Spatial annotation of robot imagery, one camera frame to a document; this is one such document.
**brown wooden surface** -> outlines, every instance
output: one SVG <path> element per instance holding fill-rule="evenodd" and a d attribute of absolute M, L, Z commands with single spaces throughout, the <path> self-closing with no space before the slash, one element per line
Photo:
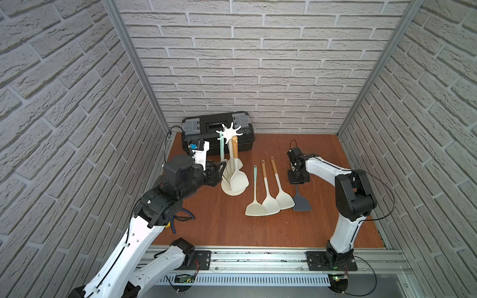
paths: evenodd
<path fill-rule="evenodd" d="M 184 208 L 191 211 L 196 219 L 187 222 L 174 221 L 177 233 L 173 234 L 168 228 L 153 244 L 169 245 L 173 240 L 183 237 L 194 245 L 325 247 L 333 235 L 339 213 L 335 205 L 334 187 L 317 176 L 311 175 L 309 183 L 299 186 L 300 194 L 309 200 L 312 211 L 295 212 L 286 209 L 271 216 L 245 215 L 245 208 L 253 201 L 253 166 L 259 165 L 262 159 L 267 166 L 271 195 L 278 193 L 278 187 L 270 156 L 275 158 L 283 190 L 291 196 L 295 195 L 295 186 L 288 183 L 287 176 L 290 163 L 286 152 L 292 139 L 297 141 L 298 147 L 305 154 L 315 153 L 331 163 L 349 167 L 335 135 L 256 134 L 253 149 L 238 154 L 244 164 L 241 171 L 247 174 L 250 181 L 247 189 L 241 195 L 228 196 L 220 185 L 201 187 L 193 197 L 184 202 Z M 180 140 L 180 134 L 177 134 L 169 159 L 184 153 Z M 227 145 L 225 152 L 225 158 L 228 159 Z M 220 156 L 208 156 L 207 159 L 219 161 Z M 258 171 L 257 200 L 261 203 L 264 198 L 263 175 Z M 355 247 L 384 247 L 374 222 L 363 223 Z"/>

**mint green handle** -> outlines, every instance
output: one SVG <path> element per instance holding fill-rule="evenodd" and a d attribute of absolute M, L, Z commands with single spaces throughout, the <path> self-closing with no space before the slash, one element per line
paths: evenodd
<path fill-rule="evenodd" d="M 220 161 L 224 161 L 224 136 L 222 135 L 222 132 L 220 134 Z"/>

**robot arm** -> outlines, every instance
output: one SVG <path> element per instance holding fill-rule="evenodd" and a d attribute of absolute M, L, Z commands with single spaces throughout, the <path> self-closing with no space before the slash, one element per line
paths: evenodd
<path fill-rule="evenodd" d="M 180 238 L 151 263 L 136 268 L 153 240 L 182 208 L 185 199 L 204 186 L 216 186 L 225 162 L 206 161 L 208 142 L 198 141 L 194 158 L 178 155 L 165 163 L 160 184 L 137 202 L 129 228 L 100 271 L 85 286 L 75 288 L 69 298 L 141 297 L 159 279 L 181 265 L 188 267 L 195 248 Z"/>
<path fill-rule="evenodd" d="M 368 176 L 364 171 L 342 168 L 315 154 L 304 155 L 299 148 L 290 149 L 287 155 L 292 166 L 288 171 L 291 184 L 309 182 L 310 174 L 314 174 L 335 187 L 340 215 L 323 261 L 330 268 L 338 267 L 353 256 L 359 228 L 377 206 Z"/>

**cable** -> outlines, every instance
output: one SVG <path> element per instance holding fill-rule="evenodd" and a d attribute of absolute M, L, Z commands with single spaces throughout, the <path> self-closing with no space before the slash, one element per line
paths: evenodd
<path fill-rule="evenodd" d="M 169 284 L 171 285 L 171 287 L 175 290 L 174 286 L 172 285 L 171 281 L 169 280 L 169 278 L 167 277 L 167 275 L 165 275 L 165 277 L 167 278 L 167 281 L 169 282 Z"/>
<path fill-rule="evenodd" d="M 365 219 L 365 221 L 375 221 L 375 220 L 381 220 L 381 219 L 385 219 L 386 217 L 388 217 L 389 215 L 391 215 L 391 213 L 394 211 L 394 209 L 396 208 L 396 198 L 394 196 L 394 192 L 391 190 L 391 188 L 386 184 L 384 183 L 381 179 L 379 179 L 378 177 L 374 176 L 373 174 L 369 173 L 368 171 L 366 170 L 362 170 L 362 169 L 358 169 L 358 170 L 352 170 L 352 171 L 363 171 L 365 173 L 368 173 L 371 177 L 373 177 L 374 179 L 378 180 L 379 182 L 381 182 L 381 184 L 386 187 L 389 192 L 391 193 L 391 195 L 393 196 L 393 208 L 391 209 L 391 211 L 389 211 L 388 214 L 386 214 L 385 216 L 383 217 L 380 217 L 380 218 L 376 218 L 376 219 Z"/>
<path fill-rule="evenodd" d="M 355 296 L 355 297 L 364 297 L 364 296 L 368 296 L 369 294 L 373 293 L 374 290 L 376 290 L 376 287 L 378 285 L 378 278 L 376 277 L 376 272 L 374 271 L 373 267 L 371 267 L 371 265 L 369 265 L 368 262 L 366 262 L 365 259 L 361 258 L 361 257 L 358 257 L 358 256 L 354 256 L 354 257 L 357 257 L 357 258 L 360 258 L 361 260 L 363 260 L 366 264 L 368 264 L 369 268 L 371 268 L 371 270 L 373 271 L 373 274 L 374 274 L 374 288 L 371 290 L 371 292 L 367 293 L 367 294 L 363 294 L 363 295 L 355 295 L 355 294 L 350 294 L 350 293 L 346 293 L 346 295 L 350 295 L 350 296 Z"/>
<path fill-rule="evenodd" d="M 293 141 L 295 141 L 295 145 L 298 147 L 297 140 L 293 139 L 293 140 L 290 141 L 290 145 L 288 146 L 290 148 L 290 150 L 291 150 L 291 142 L 293 142 Z"/>
<path fill-rule="evenodd" d="M 199 260 L 197 260 L 196 258 L 194 259 L 194 262 L 197 264 L 197 269 L 196 269 L 196 272 L 194 273 L 194 280 L 195 280 L 197 274 L 199 274 L 200 265 L 199 265 Z"/>
<path fill-rule="evenodd" d="M 167 251 L 167 249 L 164 249 L 163 251 L 158 252 L 157 254 L 154 254 L 154 258 L 157 258 L 158 255 L 161 255 L 161 254 L 165 253 L 166 251 Z"/>
<path fill-rule="evenodd" d="M 133 206 L 133 209 L 131 210 L 130 214 L 131 214 L 131 217 L 134 216 L 134 209 L 136 209 L 136 206 L 137 204 L 141 201 L 141 198 L 139 198 L 137 201 L 136 201 L 136 204 L 134 204 Z M 127 234 L 126 234 L 126 246 L 127 246 L 127 241 L 129 240 L 129 232 L 131 231 L 131 220 L 129 220 L 129 224 L 127 226 Z M 126 248 L 126 246 L 123 246 L 123 248 L 121 249 L 121 251 L 119 252 L 119 255 L 116 257 L 116 260 L 114 260 L 114 263 L 111 265 L 111 267 L 109 267 L 108 269 L 108 272 L 106 272 L 106 274 L 103 276 L 103 278 L 101 279 L 101 281 L 99 282 L 99 284 L 96 286 L 96 288 L 99 288 L 99 286 L 103 283 L 104 279 L 106 278 L 106 276 L 108 276 L 109 272 L 111 271 L 111 269 L 113 269 L 114 265 L 116 264 L 116 262 L 118 261 L 119 257 L 121 256 L 121 254 L 123 253 L 124 251 L 124 248 Z"/>
<path fill-rule="evenodd" d="M 388 214 L 386 214 L 385 216 L 383 217 L 380 217 L 380 218 L 376 218 L 376 219 L 363 219 L 361 220 L 359 223 L 358 223 L 358 226 L 360 223 L 362 223 L 363 221 L 376 221 L 376 220 L 381 220 L 381 219 L 385 219 L 386 217 L 388 217 L 389 215 L 391 215 L 391 213 L 394 211 L 394 209 L 396 208 L 396 197 L 394 196 L 394 192 L 391 190 L 391 188 L 386 184 L 384 183 L 381 179 L 379 179 L 378 177 L 374 176 L 373 174 L 369 173 L 368 171 L 366 170 L 363 170 L 363 169 L 357 169 L 357 170 L 351 170 L 351 171 L 363 171 L 365 173 L 368 173 L 371 177 L 373 177 L 374 179 L 378 180 L 379 182 L 381 182 L 382 185 L 384 185 L 384 187 L 386 187 L 389 192 L 391 193 L 391 195 L 393 196 L 393 208 L 391 209 L 391 211 L 389 211 Z M 354 236 L 356 235 L 356 231 L 358 229 L 354 230 L 354 233 L 353 233 L 353 237 L 351 237 L 351 241 L 354 239 Z"/>
<path fill-rule="evenodd" d="M 182 208 L 181 211 L 187 213 L 190 215 L 190 217 L 187 217 L 187 216 L 177 216 L 177 215 L 174 215 L 171 219 L 171 230 L 172 230 L 172 233 L 176 233 L 176 228 L 174 227 L 174 219 L 178 220 L 178 221 L 188 221 L 188 220 L 191 220 L 191 219 L 195 219 L 196 217 L 192 214 L 192 212 L 190 212 L 189 210 L 187 209 L 184 209 Z"/>
<path fill-rule="evenodd" d="M 167 139 L 171 137 L 171 135 L 172 135 L 172 129 L 173 129 L 174 127 L 180 128 L 180 130 L 185 134 L 184 130 L 183 130 L 182 127 L 180 127 L 179 125 L 173 125 L 173 126 L 171 126 L 171 128 L 169 128 L 169 131 L 166 133 L 166 138 L 165 138 L 165 140 L 164 140 L 164 149 L 163 149 L 164 163 L 167 162 L 167 160 L 166 160 L 166 142 L 167 142 Z M 187 137 L 186 137 L 186 141 L 187 141 L 187 147 L 190 148 L 190 143 L 189 143 L 189 140 L 187 139 Z"/>

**kitchen utensil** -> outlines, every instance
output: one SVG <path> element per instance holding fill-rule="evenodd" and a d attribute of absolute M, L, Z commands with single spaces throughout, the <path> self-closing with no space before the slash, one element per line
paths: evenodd
<path fill-rule="evenodd" d="M 240 189 L 239 191 L 232 191 L 232 188 L 230 187 L 230 183 L 228 182 L 227 179 L 222 179 L 222 182 L 220 183 L 220 186 L 222 187 L 222 190 L 224 191 L 224 193 L 226 193 L 227 195 L 231 195 L 231 196 L 236 196 L 236 195 L 240 195 L 241 193 L 243 193 L 245 191 L 245 188 L 244 187 L 243 189 Z"/>
<path fill-rule="evenodd" d="M 257 166 L 253 166 L 253 202 L 245 209 L 245 215 L 264 216 L 265 207 L 257 202 Z"/>
<path fill-rule="evenodd" d="M 275 200 L 277 200 L 278 204 L 280 205 L 280 210 L 292 208 L 293 206 L 295 206 L 295 202 L 291 198 L 291 195 L 284 192 L 281 188 L 280 178 L 278 177 L 277 165 L 275 164 L 275 158 L 273 158 L 273 156 L 270 156 L 270 161 L 271 166 L 273 168 L 273 172 L 275 173 L 275 179 L 277 180 L 278 184 L 278 194 L 275 197 Z"/>
<path fill-rule="evenodd" d="M 297 189 L 297 193 L 293 197 L 293 200 L 295 201 L 295 206 L 292 208 L 293 211 L 311 211 L 311 205 L 308 200 L 298 192 L 298 184 L 295 184 L 295 187 Z"/>
<path fill-rule="evenodd" d="M 222 132 L 219 132 L 218 133 L 219 136 L 220 136 L 220 161 L 223 162 L 227 162 L 228 163 L 228 160 L 225 159 L 224 157 L 224 136 L 222 134 Z M 228 171 L 227 171 L 227 164 L 225 164 L 225 169 L 224 169 L 224 172 L 222 173 L 222 179 L 226 179 L 227 182 L 228 182 L 228 178 L 229 178 L 229 174 L 228 174 Z"/>
<path fill-rule="evenodd" d="M 265 207 L 265 215 L 272 215 L 280 212 L 280 205 L 277 200 L 270 195 L 270 190 L 268 189 L 268 180 L 267 180 L 267 169 L 265 168 L 265 161 L 261 160 L 262 164 L 262 173 L 263 173 L 263 182 L 265 183 L 265 191 L 267 196 L 263 200 L 262 205 Z"/>
<path fill-rule="evenodd" d="M 233 151 L 233 146 L 232 146 L 232 140 L 230 140 L 228 143 L 228 152 L 229 152 L 229 159 L 227 162 L 227 168 L 225 171 L 228 172 L 229 178 L 234 174 L 234 151 Z M 240 158 L 237 158 L 237 163 L 238 163 L 238 169 L 240 170 L 243 167 L 243 163 L 240 160 Z"/>
<path fill-rule="evenodd" d="M 228 153 L 229 153 L 229 158 L 228 158 L 228 162 L 227 162 L 227 168 L 224 170 L 224 172 L 226 171 L 227 174 L 226 174 L 226 177 L 229 177 L 230 175 L 232 175 L 234 173 L 234 165 L 233 165 L 233 150 L 232 150 L 232 144 L 230 142 L 230 140 L 232 139 L 233 136 L 235 135 L 243 135 L 243 133 L 239 134 L 237 133 L 237 131 L 242 127 L 242 126 L 239 126 L 237 127 L 237 129 L 234 129 L 234 123 L 232 122 L 230 124 L 230 128 L 227 128 L 224 124 L 222 124 L 222 127 L 224 129 L 224 131 L 222 132 L 222 135 L 224 137 L 224 139 L 226 140 L 225 143 L 228 144 Z M 242 161 L 239 159 L 238 160 L 238 169 L 240 170 L 241 168 L 243 167 L 243 163 Z"/>
<path fill-rule="evenodd" d="M 246 188 L 249 185 L 249 179 L 244 172 L 239 171 L 239 139 L 237 136 L 232 137 L 232 147 L 234 153 L 234 174 L 230 177 L 230 187 L 233 192 L 237 192 L 241 189 Z"/>

